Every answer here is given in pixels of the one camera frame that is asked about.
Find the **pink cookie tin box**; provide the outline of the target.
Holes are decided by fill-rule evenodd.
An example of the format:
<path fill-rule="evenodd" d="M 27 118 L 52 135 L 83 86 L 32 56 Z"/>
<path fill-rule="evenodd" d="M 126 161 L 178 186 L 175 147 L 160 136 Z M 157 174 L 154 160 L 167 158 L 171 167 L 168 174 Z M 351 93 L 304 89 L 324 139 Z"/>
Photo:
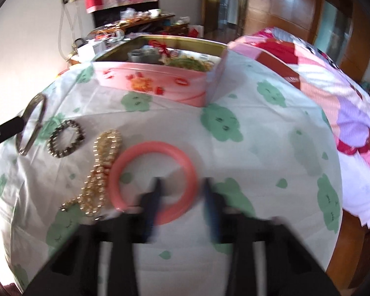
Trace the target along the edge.
<path fill-rule="evenodd" d="M 203 107 L 224 71 L 228 48 L 192 37 L 143 35 L 97 55 L 102 86 Z"/>

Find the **wooden wardrobe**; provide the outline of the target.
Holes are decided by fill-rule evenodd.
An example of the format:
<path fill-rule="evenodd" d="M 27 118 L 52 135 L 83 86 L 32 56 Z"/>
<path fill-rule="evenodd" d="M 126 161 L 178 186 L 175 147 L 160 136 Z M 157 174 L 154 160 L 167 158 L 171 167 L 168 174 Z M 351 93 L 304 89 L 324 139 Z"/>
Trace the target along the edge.
<path fill-rule="evenodd" d="M 323 20 L 328 16 L 328 5 L 333 5 L 349 20 L 347 41 L 333 35 L 335 45 L 344 47 L 336 63 L 345 74 L 360 82 L 370 62 L 370 15 L 357 0 L 247 0 L 242 34 L 278 27 L 316 43 Z"/>

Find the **wooden bedroom door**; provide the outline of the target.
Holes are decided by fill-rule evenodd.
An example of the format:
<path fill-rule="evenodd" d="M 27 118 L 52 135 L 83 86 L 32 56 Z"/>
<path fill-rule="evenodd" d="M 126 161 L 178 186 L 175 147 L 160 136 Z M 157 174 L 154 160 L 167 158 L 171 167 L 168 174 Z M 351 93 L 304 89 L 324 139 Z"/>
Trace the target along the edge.
<path fill-rule="evenodd" d="M 202 20 L 205 34 L 218 29 L 220 1 L 202 0 Z"/>

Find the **patchwork pink quilt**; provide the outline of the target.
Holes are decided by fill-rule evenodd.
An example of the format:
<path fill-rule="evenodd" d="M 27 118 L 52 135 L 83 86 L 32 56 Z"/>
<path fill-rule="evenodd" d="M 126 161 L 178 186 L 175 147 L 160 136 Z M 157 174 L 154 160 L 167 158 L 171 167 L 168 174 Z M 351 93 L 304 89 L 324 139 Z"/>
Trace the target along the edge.
<path fill-rule="evenodd" d="M 321 107 L 339 152 L 344 210 L 370 228 L 370 95 L 317 47 L 277 27 L 239 37 L 228 47 L 268 67 Z"/>

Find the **wooden tv cabinet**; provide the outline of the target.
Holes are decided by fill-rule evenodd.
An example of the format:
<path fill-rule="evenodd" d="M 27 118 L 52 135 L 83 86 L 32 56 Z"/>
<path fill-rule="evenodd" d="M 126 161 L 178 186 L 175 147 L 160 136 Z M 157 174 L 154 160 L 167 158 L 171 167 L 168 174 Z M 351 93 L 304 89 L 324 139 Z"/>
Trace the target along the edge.
<path fill-rule="evenodd" d="M 173 13 L 163 13 L 157 17 L 141 17 L 131 20 L 119 20 L 93 29 L 88 33 L 87 39 L 95 39 L 96 36 L 110 36 L 121 30 L 124 34 L 145 33 L 167 36 L 188 36 L 190 32 L 189 22 L 175 20 Z"/>

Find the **white box device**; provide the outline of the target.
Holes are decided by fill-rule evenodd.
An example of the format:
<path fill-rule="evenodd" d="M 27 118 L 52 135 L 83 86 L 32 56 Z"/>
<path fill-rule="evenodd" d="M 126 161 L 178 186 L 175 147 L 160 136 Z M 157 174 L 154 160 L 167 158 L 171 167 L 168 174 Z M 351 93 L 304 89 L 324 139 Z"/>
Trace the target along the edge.
<path fill-rule="evenodd" d="M 107 45 L 103 40 L 88 40 L 88 42 L 81 47 L 77 48 L 79 57 L 94 58 L 97 54 L 104 52 L 107 49 Z"/>

